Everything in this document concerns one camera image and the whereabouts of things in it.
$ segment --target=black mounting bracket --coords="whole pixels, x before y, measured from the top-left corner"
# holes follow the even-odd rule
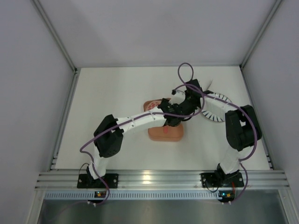
[[[103,189],[106,188],[100,179],[94,180],[87,168],[87,174],[80,174],[77,182],[78,189]],[[109,188],[116,189],[118,186],[118,174],[105,174],[102,177]]]

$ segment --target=gray wall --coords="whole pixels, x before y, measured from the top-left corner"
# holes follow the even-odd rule
[[[77,67],[239,65],[274,0],[41,0]]]
[[[283,2],[245,67],[272,160],[299,205],[299,1]]]
[[[0,223],[24,223],[71,69],[30,0],[0,1]]]

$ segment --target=metal strip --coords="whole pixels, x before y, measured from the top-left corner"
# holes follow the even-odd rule
[[[118,189],[121,190],[206,190],[202,187],[200,173],[204,171],[129,171],[113,170],[118,173]],[[283,171],[248,171],[247,190],[289,189]],[[36,190],[77,190],[78,170],[59,170],[41,173]]]
[[[47,191],[46,200],[102,200],[95,191]],[[197,191],[126,191],[111,190],[108,200],[206,200],[220,199],[219,192]]]
[[[249,48],[248,52],[246,53],[240,67],[241,70],[243,70],[243,68],[245,67],[246,63],[248,62],[248,60],[250,59],[253,51],[255,50],[256,46],[258,45],[258,43],[260,42],[260,40],[262,39],[262,36],[264,35],[265,31],[267,30],[269,24],[271,23],[271,21],[274,18],[275,13],[278,11],[279,7],[281,6],[281,3],[283,2],[283,0],[276,0],[275,3],[273,4],[273,7],[271,9],[271,11],[269,12],[266,20],[263,22],[260,30],[258,31],[254,41],[251,44],[251,47]]]
[[[290,189],[278,190],[289,224],[299,223],[299,211]]]
[[[38,221],[39,213],[42,209],[45,191],[35,191],[34,199],[26,220],[26,224],[35,224]]]
[[[44,8],[42,7],[40,1],[39,0],[31,0],[31,2],[32,2],[33,6],[35,7],[35,9],[37,10],[37,12],[39,13],[39,15],[40,15],[41,19],[43,20],[43,22],[45,23],[46,27],[48,28],[50,34],[54,38],[55,43],[59,47],[61,53],[65,57],[70,68],[73,70],[73,72],[76,72],[77,68],[75,67],[74,63],[72,62],[71,57],[68,54],[68,52],[66,51],[64,45],[62,44],[62,41],[60,40],[57,32],[55,31],[50,19],[48,18]]]
[[[54,145],[53,154],[52,154],[53,157],[50,159],[50,161],[48,163],[49,164],[48,170],[50,170],[52,168],[53,163],[56,164],[55,159],[57,159],[59,147],[60,147],[62,136],[63,136],[63,133],[64,133],[66,121],[67,121],[67,118],[69,116],[71,103],[72,103],[72,100],[73,100],[73,97],[74,97],[74,94],[75,94],[75,90],[76,90],[76,86],[77,86],[77,82],[78,82],[78,77],[80,75],[80,71],[81,70],[78,70],[75,73],[75,75],[73,77],[73,80],[71,82],[70,90],[69,90],[69,93],[68,93],[68,96],[67,96],[67,99],[66,99],[66,102],[65,102],[64,110],[63,110],[63,115],[61,117],[59,130],[58,130],[57,137],[56,137],[56,140],[55,140],[55,145]]]

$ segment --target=white table surface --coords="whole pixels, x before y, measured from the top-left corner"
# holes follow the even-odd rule
[[[191,70],[182,68],[184,80]],[[200,85],[228,96],[237,105],[250,104],[239,67],[194,67]],[[152,99],[171,98],[171,90],[180,85],[177,67],[83,68],[72,101],[56,163],[57,169],[79,169],[90,162],[80,147],[106,115],[126,117],[143,112],[143,103]],[[214,123],[202,114],[183,122],[180,142],[156,142],[147,130],[125,136],[120,152],[111,157],[108,169],[132,170],[214,170],[228,143],[225,124]],[[87,151],[93,153],[93,144]],[[251,151],[242,151],[246,156]],[[259,141],[255,154],[243,162],[248,170],[267,170],[266,154]]]

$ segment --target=white robotic arm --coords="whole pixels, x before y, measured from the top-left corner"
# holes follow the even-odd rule
[[[201,89],[197,79],[190,80],[186,84]],[[95,131],[94,136],[98,136],[112,127],[118,127],[105,132],[105,134],[94,141],[94,166],[99,176],[106,174],[109,158],[119,152],[125,135],[152,127],[177,126],[203,105],[203,96],[193,91],[192,88],[187,88],[185,92],[174,90],[172,94],[171,100],[162,99],[161,104],[150,111],[131,117],[114,118],[113,115],[108,115],[104,118]],[[226,147],[223,160],[215,170],[215,176],[219,186],[227,186],[227,183],[231,183],[233,177],[241,175],[239,173],[239,152],[254,144],[253,129],[247,118],[243,116],[242,112],[236,110],[234,106],[216,100],[217,96],[211,91],[205,91],[204,95],[206,96],[205,110],[209,110],[217,115],[226,124],[228,147]],[[254,124],[257,139],[261,139],[261,130],[252,106],[247,105],[241,109]],[[87,175],[90,180],[98,179],[92,164],[87,168]]]

